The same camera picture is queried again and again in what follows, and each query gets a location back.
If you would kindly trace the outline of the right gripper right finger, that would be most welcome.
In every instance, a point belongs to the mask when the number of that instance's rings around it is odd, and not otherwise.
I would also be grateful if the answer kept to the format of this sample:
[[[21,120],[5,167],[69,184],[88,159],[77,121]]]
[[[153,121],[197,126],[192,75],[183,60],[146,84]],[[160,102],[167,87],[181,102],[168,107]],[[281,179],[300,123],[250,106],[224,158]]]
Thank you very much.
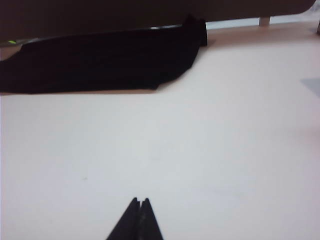
[[[148,198],[142,201],[137,218],[137,240],[163,240],[163,236]]]

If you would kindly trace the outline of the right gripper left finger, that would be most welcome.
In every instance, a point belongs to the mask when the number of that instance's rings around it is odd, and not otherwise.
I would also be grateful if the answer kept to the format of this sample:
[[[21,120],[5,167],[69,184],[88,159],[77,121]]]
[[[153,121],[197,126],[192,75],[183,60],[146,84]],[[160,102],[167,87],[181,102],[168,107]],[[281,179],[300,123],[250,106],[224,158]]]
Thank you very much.
[[[135,240],[139,210],[140,202],[135,197],[108,235],[107,240]]]

